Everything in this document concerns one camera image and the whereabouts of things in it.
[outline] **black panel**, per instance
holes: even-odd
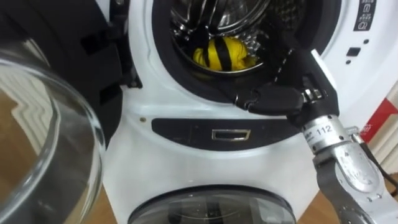
[[[8,15],[0,13],[0,44],[6,45],[10,41],[23,41],[26,36]]]
[[[307,0],[304,18],[296,31],[300,44],[322,54],[335,32],[340,10],[341,0]]]
[[[360,47],[350,47],[347,51],[347,56],[349,57],[356,57],[359,55],[359,52],[361,51]]]
[[[152,121],[152,130],[164,138],[184,146],[211,151],[237,151],[262,147],[289,138],[299,132],[285,119],[157,118]],[[230,142],[214,140],[213,130],[250,130],[251,132],[245,141]]]
[[[369,31],[372,26],[377,0],[362,0],[359,2],[354,31]]]
[[[122,93],[116,83],[122,71],[113,43],[87,46],[93,34],[109,28],[96,2],[0,1],[0,12],[34,39],[55,73],[87,99],[108,143],[121,116]]]

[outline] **yellow cloth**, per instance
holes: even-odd
[[[231,59],[232,71],[238,71],[249,68],[256,64],[254,57],[248,56],[248,50],[243,42],[234,37],[223,37],[228,48],[229,57]],[[193,53],[193,60],[201,66],[208,67],[212,70],[222,71],[222,66],[218,58],[215,40],[209,40],[208,44],[209,66],[206,65],[203,57],[203,49],[196,49]]]

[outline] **washing machine door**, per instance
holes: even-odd
[[[95,1],[0,1],[0,223],[80,223],[90,211],[120,84],[133,84],[122,12],[109,25]]]
[[[129,224],[294,224],[292,208],[266,190],[208,185],[160,195],[131,214]]]
[[[106,143],[120,120],[120,85],[136,86],[125,29],[128,5],[108,4],[109,22],[96,1],[0,2],[0,44],[33,45],[45,64],[89,102]]]

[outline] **door hinge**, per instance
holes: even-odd
[[[128,22],[130,0],[112,0],[109,10],[109,29],[106,37],[116,44],[121,62],[122,79],[120,85],[129,88],[142,88],[142,82],[138,76],[129,45]]]

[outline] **white appliance body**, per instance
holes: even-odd
[[[109,1],[98,2],[107,15]],[[200,98],[168,74],[152,34],[152,4],[130,4],[131,52],[144,88],[124,89],[122,119],[104,161],[104,186],[118,223],[127,223],[133,210],[160,194],[211,184],[268,190],[285,198],[299,219],[318,192],[313,156],[301,134],[260,148],[213,152],[179,145],[152,131],[154,118],[264,118]],[[337,85],[343,124],[362,128],[398,79],[398,2],[378,1],[367,32],[353,31],[358,4],[342,0],[322,59]],[[347,57],[350,47],[361,47],[361,53]]]

